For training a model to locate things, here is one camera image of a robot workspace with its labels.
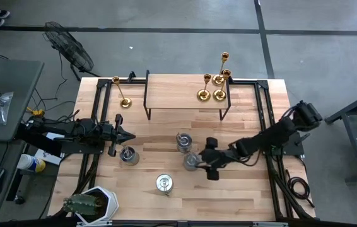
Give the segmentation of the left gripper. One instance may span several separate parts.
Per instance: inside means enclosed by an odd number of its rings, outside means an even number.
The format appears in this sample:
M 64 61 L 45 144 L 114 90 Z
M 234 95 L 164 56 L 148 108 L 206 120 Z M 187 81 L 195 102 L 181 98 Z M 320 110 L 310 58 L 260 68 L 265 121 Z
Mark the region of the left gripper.
M 111 157 L 115 157 L 116 155 L 116 144 L 123 144 L 127 141 L 135 139 L 134 134 L 127 132 L 121 126 L 123 118 L 121 114 L 117 114 L 115 116 L 115 125 L 112 125 L 109 122 L 106 122 L 102 125 L 101 139 L 103 141 L 110 141 L 111 145 L 108 149 L 107 154 Z

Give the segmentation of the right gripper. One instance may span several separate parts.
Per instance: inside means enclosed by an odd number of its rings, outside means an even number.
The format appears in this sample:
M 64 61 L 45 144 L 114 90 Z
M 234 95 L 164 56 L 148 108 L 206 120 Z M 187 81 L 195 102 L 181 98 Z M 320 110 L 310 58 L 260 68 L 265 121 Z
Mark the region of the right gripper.
M 208 180 L 219 180 L 219 168 L 224 168 L 233 161 L 233 152 L 230 149 L 218 150 L 218 140 L 213 137 L 206 138 L 204 151 L 197 152 L 196 155 L 204 156 L 206 165 L 196 165 L 206 171 Z

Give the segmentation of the silver tin candle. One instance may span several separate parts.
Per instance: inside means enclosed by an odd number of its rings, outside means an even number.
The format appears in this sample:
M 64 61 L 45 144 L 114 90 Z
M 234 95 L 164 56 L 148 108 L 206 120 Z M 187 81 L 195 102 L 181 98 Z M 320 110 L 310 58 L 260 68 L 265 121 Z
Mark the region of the silver tin candle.
M 137 165 L 139 159 L 139 153 L 130 146 L 124 146 L 120 151 L 120 160 L 129 166 Z
M 161 174 L 156 179 L 156 188 L 159 192 L 170 195 L 173 190 L 173 179 L 168 174 Z
M 187 153 L 184 156 L 183 166 L 189 172 L 197 170 L 197 164 L 200 162 L 200 157 L 196 153 Z
M 177 150 L 181 153 L 188 153 L 192 149 L 192 138 L 187 133 L 178 133 L 176 135 Z

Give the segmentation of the tall gold candlestick holder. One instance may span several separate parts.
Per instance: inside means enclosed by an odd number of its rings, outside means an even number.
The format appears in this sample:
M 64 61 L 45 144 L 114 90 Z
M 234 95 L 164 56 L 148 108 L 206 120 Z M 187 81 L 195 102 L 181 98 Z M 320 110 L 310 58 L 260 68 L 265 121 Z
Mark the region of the tall gold candlestick holder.
M 126 97 L 124 96 L 124 94 L 123 94 L 123 92 L 122 92 L 122 90 L 121 90 L 121 87 L 120 87 L 120 78 L 119 78 L 118 76 L 114 76 L 114 77 L 112 78 L 112 82 L 113 82 L 113 84 L 116 85 L 116 87 L 118 88 L 119 93 L 120 93 L 120 95 L 121 95 L 121 97 L 122 97 L 122 99 L 121 99 L 121 101 L 120 101 L 120 106 L 121 106 L 122 108 L 129 108 L 129 107 L 131 107 L 131 105 L 132 105 L 132 100 L 131 100 L 130 98 L 126 98 Z

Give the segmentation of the short gold candlestick holder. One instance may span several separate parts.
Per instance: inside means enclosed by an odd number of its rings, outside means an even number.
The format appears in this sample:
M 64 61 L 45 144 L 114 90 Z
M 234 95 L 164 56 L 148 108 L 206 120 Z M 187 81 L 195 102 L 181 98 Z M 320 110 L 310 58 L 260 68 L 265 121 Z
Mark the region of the short gold candlestick holder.
M 211 94 L 210 94 L 209 90 L 207 90 L 207 85 L 210 82 L 211 78 L 212 78 L 212 76 L 210 74 L 205 74 L 204 75 L 204 88 L 197 92 L 197 98 L 198 98 L 198 100 L 200 100 L 202 102 L 206 102 L 211 98 Z

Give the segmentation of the medium gold candlestick holder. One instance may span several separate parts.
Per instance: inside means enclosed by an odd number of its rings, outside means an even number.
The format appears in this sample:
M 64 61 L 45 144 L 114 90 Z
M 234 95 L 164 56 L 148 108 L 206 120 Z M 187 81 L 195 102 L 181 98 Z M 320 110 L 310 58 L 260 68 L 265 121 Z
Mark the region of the medium gold candlestick holder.
M 218 74 L 215 74 L 212 78 L 212 83 L 215 86 L 220 86 L 222 85 L 224 79 L 223 79 L 223 66 L 225 65 L 225 62 L 228 60 L 229 58 L 229 53 L 228 52 L 223 52 L 221 54 L 221 66 L 219 69 Z
M 222 74 L 223 82 L 221 84 L 221 88 L 216 90 L 213 93 L 213 98 L 216 101 L 223 101 L 226 99 L 226 91 L 225 91 L 225 86 L 228 78 L 231 76 L 231 71 L 229 69 L 225 69 Z

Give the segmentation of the white angular plant pot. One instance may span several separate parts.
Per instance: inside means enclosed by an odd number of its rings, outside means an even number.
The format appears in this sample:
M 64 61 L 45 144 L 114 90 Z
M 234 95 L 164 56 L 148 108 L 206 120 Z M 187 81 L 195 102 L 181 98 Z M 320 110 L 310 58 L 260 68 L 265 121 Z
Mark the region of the white angular plant pot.
M 91 225 L 97 224 L 101 221 L 108 221 L 119 208 L 119 203 L 115 192 L 111 192 L 100 186 L 93 187 L 80 194 L 93 195 L 103 202 L 103 206 L 97 215 L 89 216 L 75 213 L 84 224 Z

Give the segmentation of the white paper sheet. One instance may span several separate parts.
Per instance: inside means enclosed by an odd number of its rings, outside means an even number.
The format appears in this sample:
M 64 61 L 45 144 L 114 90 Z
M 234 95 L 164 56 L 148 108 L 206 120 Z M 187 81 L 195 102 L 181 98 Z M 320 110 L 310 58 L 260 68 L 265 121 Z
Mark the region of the white paper sheet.
M 48 132 L 46 137 L 51 140 L 53 140 L 54 138 L 64 138 L 63 135 L 55 134 L 55 133 L 51 133 L 51 132 Z M 55 165 L 60 165 L 61 160 L 63 159 L 64 156 L 65 156 L 64 153 L 61 153 L 60 156 L 54 156 L 54 155 L 51 155 L 51 154 L 45 152 L 42 149 L 38 149 L 34 155 L 34 157 L 36 157 L 36 158 L 40 158 L 41 160 L 44 160 L 47 163 L 52 163 Z

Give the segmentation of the green cactus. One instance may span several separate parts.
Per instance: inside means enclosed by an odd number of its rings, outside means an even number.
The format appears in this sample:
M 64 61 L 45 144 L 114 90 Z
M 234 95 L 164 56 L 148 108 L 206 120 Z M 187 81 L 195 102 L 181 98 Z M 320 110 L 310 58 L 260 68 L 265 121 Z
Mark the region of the green cactus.
M 102 206 L 103 202 L 93 195 L 74 194 L 64 198 L 62 208 L 66 212 L 93 216 L 99 214 Z

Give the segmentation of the yellow power plug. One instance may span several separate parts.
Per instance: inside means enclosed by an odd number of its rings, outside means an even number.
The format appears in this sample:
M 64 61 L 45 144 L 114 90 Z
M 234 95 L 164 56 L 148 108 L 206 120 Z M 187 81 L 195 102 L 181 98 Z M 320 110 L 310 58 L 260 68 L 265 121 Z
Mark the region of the yellow power plug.
M 34 117 L 43 117 L 45 114 L 45 111 L 43 109 L 33 110 L 33 109 L 27 107 L 26 111 L 28 113 L 32 114 Z

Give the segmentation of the white and yellow bottle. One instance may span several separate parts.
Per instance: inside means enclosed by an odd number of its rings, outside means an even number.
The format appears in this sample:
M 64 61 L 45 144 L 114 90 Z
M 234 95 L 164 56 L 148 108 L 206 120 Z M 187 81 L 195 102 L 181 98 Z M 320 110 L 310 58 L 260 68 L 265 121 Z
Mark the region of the white and yellow bottle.
M 42 172 L 46 167 L 45 161 L 31 156 L 29 154 L 22 154 L 17 164 L 17 169 L 27 170 L 31 172 Z

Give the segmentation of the black floor fan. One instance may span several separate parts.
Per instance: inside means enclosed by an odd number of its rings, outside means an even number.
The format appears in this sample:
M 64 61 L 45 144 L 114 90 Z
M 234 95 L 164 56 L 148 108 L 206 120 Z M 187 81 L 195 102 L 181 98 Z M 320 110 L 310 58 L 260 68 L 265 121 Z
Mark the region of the black floor fan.
M 92 72 L 94 63 L 83 45 L 66 28 L 57 22 L 49 21 L 45 23 L 44 34 L 52 48 L 56 49 L 69 62 L 70 68 L 78 81 L 81 81 L 81 78 L 77 71 L 99 77 L 98 74 Z

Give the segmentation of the grey side table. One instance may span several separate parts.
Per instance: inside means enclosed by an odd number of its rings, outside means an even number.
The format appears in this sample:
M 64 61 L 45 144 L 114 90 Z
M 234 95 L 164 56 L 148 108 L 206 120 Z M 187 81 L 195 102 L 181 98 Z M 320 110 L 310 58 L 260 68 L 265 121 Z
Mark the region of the grey side table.
M 0 59 L 0 94 L 13 93 L 6 125 L 0 125 L 0 141 L 11 141 L 44 68 L 40 61 Z

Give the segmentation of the clear plastic bag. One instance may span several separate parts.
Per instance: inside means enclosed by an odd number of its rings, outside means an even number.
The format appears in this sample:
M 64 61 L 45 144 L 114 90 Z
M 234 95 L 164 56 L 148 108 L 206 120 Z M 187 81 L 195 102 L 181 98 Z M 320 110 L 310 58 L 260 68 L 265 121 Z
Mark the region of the clear plastic bag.
M 8 112 L 13 99 L 13 92 L 0 93 L 0 125 L 6 125 Z

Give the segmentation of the black metal rig frame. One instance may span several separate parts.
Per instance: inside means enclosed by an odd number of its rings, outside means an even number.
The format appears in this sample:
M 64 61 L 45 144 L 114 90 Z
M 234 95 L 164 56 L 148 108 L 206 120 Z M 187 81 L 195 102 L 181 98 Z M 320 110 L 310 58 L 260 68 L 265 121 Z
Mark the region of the black metal rig frame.
M 241 137 L 257 134 L 275 123 L 289 107 L 282 79 L 234 79 L 230 82 L 231 107 L 223 120 L 218 110 L 152 110 L 148 119 L 143 106 L 146 78 L 122 78 L 121 90 L 132 100 L 122 108 L 118 88 L 110 78 L 81 80 L 75 109 L 79 118 L 91 116 L 98 104 L 98 119 L 123 117 L 123 128 L 134 134 L 128 141 L 140 155 L 137 165 L 127 166 L 107 154 L 105 146 L 98 163 L 95 183 L 115 192 L 119 209 L 116 220 L 272 221 L 274 206 L 283 215 L 292 213 L 280 190 L 271 190 L 266 157 L 253 156 L 245 166 L 232 163 L 220 171 L 217 181 L 204 170 L 187 171 L 177 151 L 176 135 L 187 133 L 192 150 L 200 152 L 207 137 L 215 137 L 220 148 Z M 159 192 L 156 179 L 173 179 L 170 195 Z

